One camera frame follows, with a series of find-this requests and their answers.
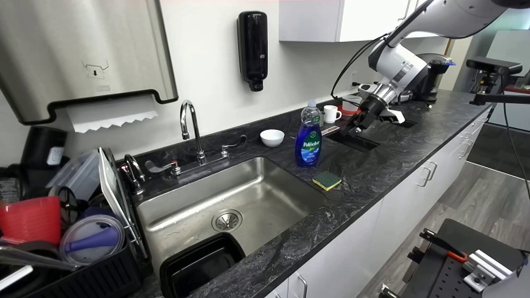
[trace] dish soap bottle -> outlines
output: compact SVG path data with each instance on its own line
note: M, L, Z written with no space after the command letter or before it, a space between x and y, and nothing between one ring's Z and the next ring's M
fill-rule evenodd
M319 110L311 100L301 109L301 125L294 142L297 166L312 166L320 150Z

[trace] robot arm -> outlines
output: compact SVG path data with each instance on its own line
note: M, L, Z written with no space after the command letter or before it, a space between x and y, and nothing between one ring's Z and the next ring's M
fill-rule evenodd
M530 0L425 0L390 34L382 37L367 62L387 77L360 104L355 125L365 128L403 89L413 87L428 70L428 64L398 42L412 31L430 31L445 37L465 37L478 32L506 8L530 8Z

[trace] paper towel dispenser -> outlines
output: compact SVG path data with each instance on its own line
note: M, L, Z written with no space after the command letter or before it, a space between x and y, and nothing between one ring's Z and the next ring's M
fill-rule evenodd
M158 0L0 1L0 89L22 123L138 92L176 100Z

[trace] red cup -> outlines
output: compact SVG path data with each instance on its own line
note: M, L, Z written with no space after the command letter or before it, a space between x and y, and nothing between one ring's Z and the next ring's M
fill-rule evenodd
M36 196L0 205L1 236L11 243L60 239L60 203L57 196Z

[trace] sponge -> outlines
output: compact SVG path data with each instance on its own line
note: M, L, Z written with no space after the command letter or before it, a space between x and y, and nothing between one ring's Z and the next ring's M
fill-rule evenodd
M330 171L319 171L314 175L312 181L327 191L332 186L339 185L342 180L340 176L332 175Z

